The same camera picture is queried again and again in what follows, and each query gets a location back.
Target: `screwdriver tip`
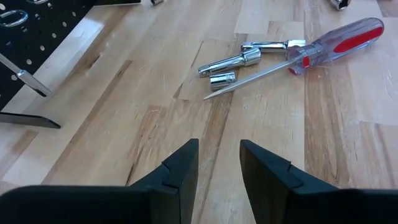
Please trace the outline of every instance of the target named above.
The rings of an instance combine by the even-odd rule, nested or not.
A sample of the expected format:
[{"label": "screwdriver tip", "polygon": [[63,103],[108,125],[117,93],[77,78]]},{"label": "screwdriver tip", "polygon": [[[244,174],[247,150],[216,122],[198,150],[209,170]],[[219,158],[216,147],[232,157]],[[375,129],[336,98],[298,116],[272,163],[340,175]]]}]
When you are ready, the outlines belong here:
[{"label": "screwdriver tip", "polygon": [[215,96],[218,96],[218,95],[221,94],[221,93],[222,93],[222,91],[218,90],[218,91],[216,91],[216,92],[214,92],[214,93],[212,93],[212,94],[210,94],[210,95],[204,97],[203,100],[208,100],[208,99],[210,99],[210,98],[213,98],[213,97],[215,97]]}]

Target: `red screwdriver handle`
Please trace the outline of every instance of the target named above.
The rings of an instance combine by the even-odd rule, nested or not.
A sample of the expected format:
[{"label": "red screwdriver handle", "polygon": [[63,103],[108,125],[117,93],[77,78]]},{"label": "red screwdriver handle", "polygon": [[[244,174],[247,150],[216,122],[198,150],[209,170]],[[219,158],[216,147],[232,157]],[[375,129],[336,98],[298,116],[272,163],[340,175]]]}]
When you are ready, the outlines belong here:
[{"label": "red screwdriver handle", "polygon": [[289,70],[300,75],[304,68],[331,62],[375,42],[384,32],[384,24],[377,18],[365,18],[329,31],[312,44],[291,48],[288,59],[297,59]]}]

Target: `chrome tool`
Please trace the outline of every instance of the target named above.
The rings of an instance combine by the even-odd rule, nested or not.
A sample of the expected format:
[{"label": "chrome tool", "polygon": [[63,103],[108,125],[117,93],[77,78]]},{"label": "chrome tool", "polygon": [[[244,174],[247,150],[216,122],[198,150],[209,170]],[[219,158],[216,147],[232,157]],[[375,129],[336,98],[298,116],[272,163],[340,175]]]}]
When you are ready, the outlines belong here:
[{"label": "chrome tool", "polygon": [[198,69],[199,76],[207,77],[212,74],[220,73],[222,71],[236,68],[238,66],[249,66],[259,63],[261,60],[261,52],[258,48],[245,50],[240,55],[221,60],[219,62],[211,63],[209,65],[201,66]]},{"label": "chrome tool", "polygon": [[49,90],[45,85],[43,85],[43,83],[38,81],[29,72],[20,69],[17,65],[12,63],[10,60],[8,60],[8,58],[6,58],[2,54],[0,54],[0,62],[3,63],[5,66],[7,66],[10,70],[12,70],[21,81],[23,81],[27,86],[31,87],[41,96],[47,97],[51,95],[51,90]]},{"label": "chrome tool", "polygon": [[164,0],[150,0],[150,1],[151,1],[151,3],[152,3],[154,6],[157,6],[158,4],[164,2]]},{"label": "chrome tool", "polygon": [[15,26],[23,24],[29,17],[27,12],[18,9],[18,10],[7,11],[7,12],[0,14],[0,18],[4,19],[7,17],[12,17],[12,20],[15,20],[15,17],[17,17],[17,15],[19,15],[19,17],[20,17],[18,20],[14,21],[14,22],[10,22],[10,23],[0,22],[0,26],[6,27],[6,28],[15,27]]},{"label": "chrome tool", "polygon": [[341,11],[349,6],[351,0],[330,0],[330,2],[336,7],[337,10]]},{"label": "chrome tool", "polygon": [[310,45],[290,48],[287,54],[288,61],[238,80],[210,94],[204,100],[242,88],[281,68],[289,68],[294,75],[300,75],[306,68],[331,62],[375,42],[383,32],[384,24],[377,18],[361,19],[329,31]]},{"label": "chrome tool", "polygon": [[210,75],[210,88],[213,91],[222,89],[234,82],[236,82],[234,71]]},{"label": "chrome tool", "polygon": [[242,51],[252,48],[258,48],[262,53],[286,53],[291,47],[304,47],[305,40],[286,40],[285,42],[243,42]]}]

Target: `wooden workbench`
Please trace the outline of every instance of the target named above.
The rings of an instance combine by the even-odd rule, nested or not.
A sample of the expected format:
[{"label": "wooden workbench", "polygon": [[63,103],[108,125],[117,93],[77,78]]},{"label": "wooden workbench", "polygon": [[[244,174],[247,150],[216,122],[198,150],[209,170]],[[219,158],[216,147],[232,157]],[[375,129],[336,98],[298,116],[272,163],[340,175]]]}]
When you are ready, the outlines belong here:
[{"label": "wooden workbench", "polygon": [[[315,40],[364,17],[386,30],[372,46],[295,77],[286,71],[211,101],[197,68],[245,40]],[[250,139],[333,185],[396,188],[398,1],[166,0],[97,7],[4,111],[63,128],[0,124],[0,190],[30,184],[129,185],[190,138],[200,140],[192,223],[254,223],[239,163]],[[245,77],[284,60],[264,55]]]}]

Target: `pegboard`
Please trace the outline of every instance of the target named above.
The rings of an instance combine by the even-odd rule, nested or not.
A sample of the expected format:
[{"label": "pegboard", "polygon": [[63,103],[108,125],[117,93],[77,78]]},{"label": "pegboard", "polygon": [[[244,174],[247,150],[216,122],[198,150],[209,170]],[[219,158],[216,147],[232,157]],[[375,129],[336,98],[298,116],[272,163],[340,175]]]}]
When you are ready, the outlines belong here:
[{"label": "pegboard", "polygon": [[[23,10],[28,20],[19,26],[0,26],[0,53],[19,68],[34,74],[50,57],[97,0],[0,0],[0,14]],[[0,18],[0,23],[20,15]],[[0,111],[24,83],[0,63]]]}]

